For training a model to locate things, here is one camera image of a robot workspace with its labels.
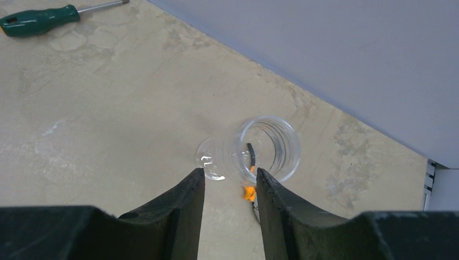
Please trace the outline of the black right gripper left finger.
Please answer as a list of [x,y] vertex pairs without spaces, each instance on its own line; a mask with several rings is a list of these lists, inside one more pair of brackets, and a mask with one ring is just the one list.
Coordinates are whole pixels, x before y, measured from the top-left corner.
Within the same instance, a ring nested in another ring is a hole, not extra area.
[[119,217],[84,206],[1,208],[1,259],[197,259],[205,176]]

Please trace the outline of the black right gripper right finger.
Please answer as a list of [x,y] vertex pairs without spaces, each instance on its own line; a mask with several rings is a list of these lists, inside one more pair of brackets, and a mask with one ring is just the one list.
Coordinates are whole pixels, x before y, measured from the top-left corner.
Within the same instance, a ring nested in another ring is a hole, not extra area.
[[266,259],[458,259],[458,212],[367,211],[351,219],[257,173]]

